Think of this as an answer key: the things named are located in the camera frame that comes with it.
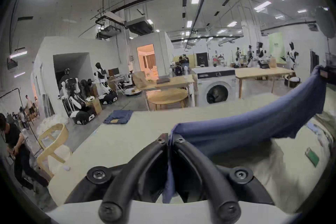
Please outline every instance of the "cardboard box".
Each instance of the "cardboard box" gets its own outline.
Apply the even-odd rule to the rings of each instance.
[[[96,111],[97,115],[103,110],[98,98],[95,98],[93,101],[88,102],[87,105],[93,108]]]

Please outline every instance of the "open door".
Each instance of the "open door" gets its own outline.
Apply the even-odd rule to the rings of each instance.
[[[140,70],[146,74],[146,79],[157,80],[159,78],[156,66],[155,51],[153,44],[137,48]]]

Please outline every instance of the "blue cloth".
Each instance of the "blue cloth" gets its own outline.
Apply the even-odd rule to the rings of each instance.
[[[326,82],[320,76],[321,68],[315,67],[304,83],[259,109],[215,120],[178,123],[171,131],[170,143],[175,134],[180,134],[204,155],[211,157],[270,138],[295,138],[303,125],[316,113],[322,113]],[[175,192],[172,178],[168,174],[164,203],[169,203]]]
[[[105,120],[106,124],[126,124],[131,118],[133,110],[114,110]]]

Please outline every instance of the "wooden chair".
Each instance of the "wooden chair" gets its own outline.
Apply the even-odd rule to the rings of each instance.
[[[60,134],[57,138],[53,138],[51,133],[60,130]],[[62,167],[62,164],[67,161],[72,152],[69,147],[63,145],[68,139],[69,131],[65,127],[65,124],[56,124],[50,129],[46,130],[40,135],[38,141],[43,148],[43,152],[37,157],[37,163],[41,169],[46,171],[46,173],[52,178],[54,174]],[[45,147],[42,139],[48,137],[53,142],[50,146]],[[43,161],[48,160],[48,167],[43,164]]]

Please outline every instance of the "black pants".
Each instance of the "black pants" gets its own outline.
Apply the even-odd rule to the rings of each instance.
[[[14,175],[19,183],[28,189],[32,189],[33,185],[29,183],[26,179],[22,177],[22,169],[27,176],[39,182],[43,187],[48,186],[48,181],[40,176],[33,168],[29,165],[29,150],[25,146],[21,146],[19,153],[15,157],[14,162]]]

